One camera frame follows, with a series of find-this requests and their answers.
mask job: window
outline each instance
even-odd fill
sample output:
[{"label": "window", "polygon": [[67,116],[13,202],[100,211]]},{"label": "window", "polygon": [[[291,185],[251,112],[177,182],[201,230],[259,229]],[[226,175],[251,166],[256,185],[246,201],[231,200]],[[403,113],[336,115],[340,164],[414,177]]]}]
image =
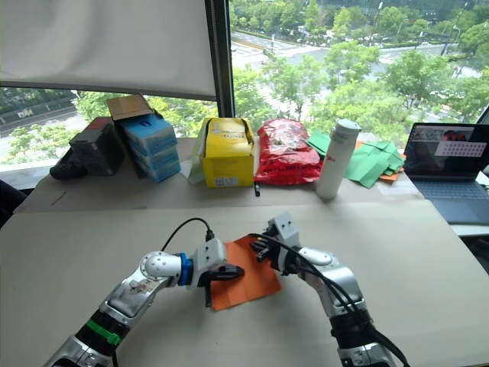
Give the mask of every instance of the window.
[{"label": "window", "polygon": [[[117,93],[0,88],[0,179],[32,188],[66,153],[70,139],[96,116],[109,115],[105,100]],[[202,120],[216,116],[215,102],[146,96],[173,124],[177,136],[196,136]]]},{"label": "window", "polygon": [[235,105],[403,148],[414,122],[475,123],[489,103],[489,1],[231,0]]}]

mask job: stacked blue boxes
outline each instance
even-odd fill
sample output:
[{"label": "stacked blue boxes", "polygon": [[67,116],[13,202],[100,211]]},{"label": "stacked blue boxes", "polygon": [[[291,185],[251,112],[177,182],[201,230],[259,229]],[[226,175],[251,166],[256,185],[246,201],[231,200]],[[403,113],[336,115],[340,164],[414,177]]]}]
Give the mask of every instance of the stacked blue boxes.
[{"label": "stacked blue boxes", "polygon": [[180,172],[176,137],[172,125],[155,115],[141,115],[121,121],[139,167],[160,182]]}]

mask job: green band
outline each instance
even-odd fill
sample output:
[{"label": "green band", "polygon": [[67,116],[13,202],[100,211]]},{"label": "green band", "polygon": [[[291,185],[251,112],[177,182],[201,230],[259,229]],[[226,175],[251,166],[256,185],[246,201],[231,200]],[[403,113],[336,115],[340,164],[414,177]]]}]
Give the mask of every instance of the green band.
[{"label": "green band", "polygon": [[91,320],[89,320],[86,325],[100,336],[103,336],[109,344],[117,346],[121,342],[121,337],[119,335],[111,333]]}]

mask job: roller shade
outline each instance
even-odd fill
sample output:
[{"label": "roller shade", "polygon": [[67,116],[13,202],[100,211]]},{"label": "roller shade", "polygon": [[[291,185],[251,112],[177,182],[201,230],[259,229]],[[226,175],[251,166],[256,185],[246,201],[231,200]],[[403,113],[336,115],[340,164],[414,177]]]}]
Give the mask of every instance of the roller shade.
[{"label": "roller shade", "polygon": [[204,0],[7,0],[3,86],[214,99]]}]

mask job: laptop screen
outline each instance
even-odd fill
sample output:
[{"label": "laptop screen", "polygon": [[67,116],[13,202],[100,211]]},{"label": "laptop screen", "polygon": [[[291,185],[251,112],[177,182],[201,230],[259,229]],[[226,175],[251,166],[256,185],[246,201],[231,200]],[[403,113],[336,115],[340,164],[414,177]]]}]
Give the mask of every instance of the laptop screen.
[{"label": "laptop screen", "polygon": [[489,163],[489,125],[416,123],[404,154],[410,177],[473,179]]}]

